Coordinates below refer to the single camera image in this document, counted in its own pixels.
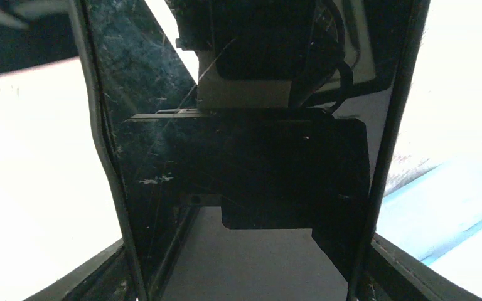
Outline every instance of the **scratched plastic panel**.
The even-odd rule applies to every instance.
[[[126,120],[137,113],[194,105],[194,81],[144,1],[87,3],[118,168],[127,198],[143,203],[127,206],[132,233],[148,238],[135,242],[143,274],[152,275],[171,243],[179,214],[152,197],[162,189],[154,183],[170,177],[144,166],[156,155],[153,144],[155,149],[163,147],[161,129],[156,124],[136,127]]]

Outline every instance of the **black cable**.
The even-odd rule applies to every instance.
[[[331,13],[333,20],[335,22],[335,28],[337,29],[337,43],[344,47],[345,45],[345,23],[343,22],[343,17],[337,8],[337,5],[332,0],[321,0],[321,3],[326,6],[328,11]]]
[[[356,51],[356,58],[354,59],[354,62],[352,63],[352,65],[350,66],[350,69],[352,69],[352,71],[355,70],[357,64],[359,63],[360,59],[361,59],[361,50],[358,48],[358,49],[355,49]],[[328,80],[328,83],[334,83],[334,82],[337,82],[339,80],[339,78],[335,78],[335,79],[329,79]]]
[[[340,61],[337,63],[336,67],[341,78],[341,86],[339,87],[337,102],[328,109],[330,114],[333,114],[335,111],[337,111],[337,109],[345,102],[345,100],[348,98],[348,90],[354,84],[354,72],[345,61]]]
[[[356,51],[356,59],[351,66],[352,70],[354,70],[361,59],[361,45],[357,31],[356,16],[354,14],[354,5],[350,0],[343,0],[343,14],[345,16],[346,28],[348,29],[350,43]]]

